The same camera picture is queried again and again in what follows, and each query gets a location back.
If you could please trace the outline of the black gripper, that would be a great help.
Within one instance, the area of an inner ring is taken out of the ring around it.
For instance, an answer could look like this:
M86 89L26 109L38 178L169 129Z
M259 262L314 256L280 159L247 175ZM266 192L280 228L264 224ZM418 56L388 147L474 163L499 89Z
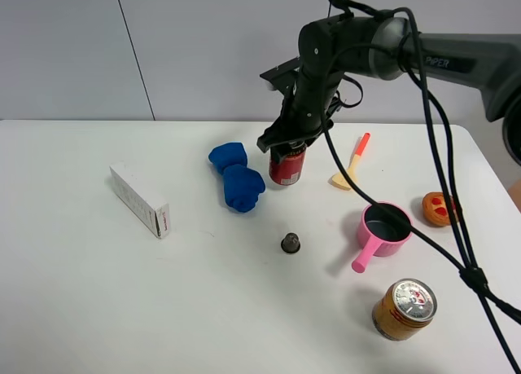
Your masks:
M291 144L311 146L322 133L321 114L341 80L341 72L321 77L301 68L294 86L284 94L279 117L257 139L257 147L271 149L271 161L283 162L291 154Z

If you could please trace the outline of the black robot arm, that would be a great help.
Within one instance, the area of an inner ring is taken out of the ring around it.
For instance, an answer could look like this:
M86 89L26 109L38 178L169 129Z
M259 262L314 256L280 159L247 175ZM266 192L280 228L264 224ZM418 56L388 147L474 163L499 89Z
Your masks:
M520 161L520 36L422 33L415 52L408 20L337 15L306 24L297 58L262 73L284 99L276 121L257 139L282 161L322 132L320 113L339 108L335 93L345 73L391 81L406 70L479 90L486 119L503 121L502 137Z

